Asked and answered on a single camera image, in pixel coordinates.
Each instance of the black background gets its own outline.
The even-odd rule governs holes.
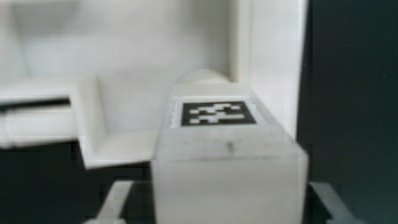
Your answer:
[[[310,179],[373,224],[398,220],[398,1],[312,0],[298,113]]]
[[[296,136],[310,155],[310,180],[330,182],[367,223],[392,224],[398,1],[312,0],[305,42]],[[85,173],[76,143],[0,152],[0,223],[81,223],[113,179],[145,181],[145,170]]]

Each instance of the white plastic structure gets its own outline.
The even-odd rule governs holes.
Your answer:
[[[250,92],[218,84],[195,92],[175,87],[165,117],[152,160],[158,223],[298,224],[307,156]]]
[[[126,224],[118,215],[131,187],[133,181],[113,182],[95,219],[88,220],[85,224]]]
[[[326,220],[326,224],[365,224],[358,220],[346,208],[344,202],[339,198],[337,192],[328,183],[310,182],[316,195],[319,196],[321,204],[330,212],[332,219]]]
[[[49,107],[5,109],[0,147],[76,139],[87,169],[150,161],[159,224],[177,209],[300,223],[303,22],[305,0],[0,0],[0,106],[69,100],[44,120]]]

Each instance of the white block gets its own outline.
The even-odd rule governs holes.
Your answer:
[[[163,127],[152,161],[158,224],[300,223],[307,156],[255,108],[257,125]]]

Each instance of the white panel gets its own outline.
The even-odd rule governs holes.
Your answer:
[[[252,2],[252,88],[294,137],[305,0]]]
[[[0,0],[0,85],[26,77],[8,1]]]
[[[15,5],[31,75],[99,75],[110,132],[154,128],[168,89],[227,71],[227,0],[81,0]]]

